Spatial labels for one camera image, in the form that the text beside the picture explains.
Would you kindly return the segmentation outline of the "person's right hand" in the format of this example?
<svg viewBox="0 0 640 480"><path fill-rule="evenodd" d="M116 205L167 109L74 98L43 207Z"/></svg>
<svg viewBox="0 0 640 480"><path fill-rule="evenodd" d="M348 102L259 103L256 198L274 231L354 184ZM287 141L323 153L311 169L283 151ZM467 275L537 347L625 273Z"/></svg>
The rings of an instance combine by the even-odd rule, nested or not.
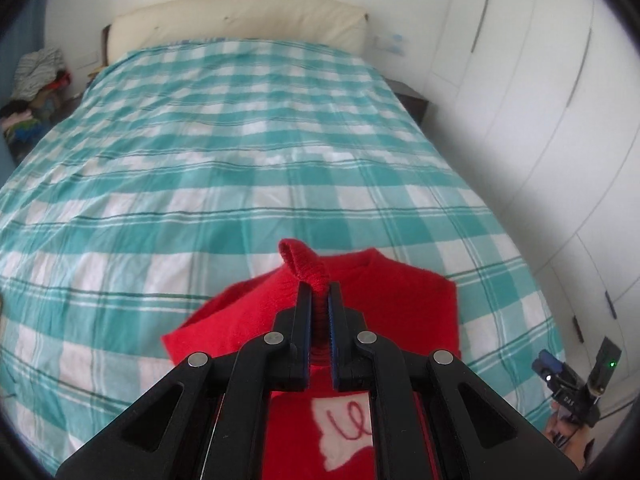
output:
<svg viewBox="0 0 640 480"><path fill-rule="evenodd" d="M551 403L552 414L544 426L544 436L553 441L555 437L560 437L564 444L561 450L574 465L582 470L586 466L585 452L590 442L590 430L587 425L575 425L567 419L559 416L560 406L555 401Z"/></svg>

